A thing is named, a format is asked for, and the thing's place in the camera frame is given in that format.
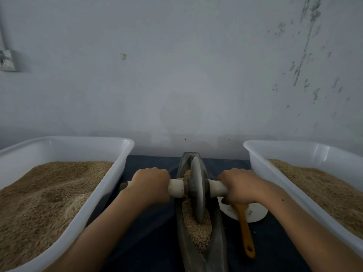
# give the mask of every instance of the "forearm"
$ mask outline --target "forearm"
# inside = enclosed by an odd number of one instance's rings
[[[280,222],[314,272],[361,271],[363,260],[303,210],[282,188],[267,182],[260,203]]]
[[[45,271],[100,271],[116,243],[146,207],[133,190],[121,191],[72,246]]]

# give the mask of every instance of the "white round plate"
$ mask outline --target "white round plate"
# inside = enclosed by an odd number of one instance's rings
[[[222,196],[218,197],[219,207],[223,213],[225,213],[227,216],[229,216],[232,219],[238,220],[238,214],[236,210],[231,205],[226,205],[221,202],[223,199]],[[251,222],[257,222],[261,219],[263,219],[268,210],[259,203],[250,203],[248,205],[248,208],[246,209],[246,219],[248,223]]]

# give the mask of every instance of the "grain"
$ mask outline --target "grain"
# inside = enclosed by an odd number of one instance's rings
[[[270,162],[348,231],[363,239],[363,192],[319,169],[294,167],[281,160]]]
[[[190,170],[186,171],[184,174],[184,180],[189,180]],[[185,227],[187,228],[188,234],[192,239],[195,247],[200,253],[204,252],[212,234],[212,223],[209,212],[207,209],[204,210],[203,222],[201,224],[197,223],[192,209],[192,203],[190,198],[185,198],[181,204],[183,219]]]
[[[0,271],[47,250],[111,168],[111,162],[50,162],[0,191]]]

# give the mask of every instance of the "person's left hand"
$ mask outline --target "person's left hand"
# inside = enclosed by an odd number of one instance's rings
[[[170,174],[156,167],[138,170],[125,190],[134,191],[146,205],[167,204],[170,201],[168,185]]]

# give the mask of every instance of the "wall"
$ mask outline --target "wall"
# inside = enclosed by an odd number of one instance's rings
[[[363,155],[363,0],[0,0],[0,148],[123,136],[248,158],[251,139]]]

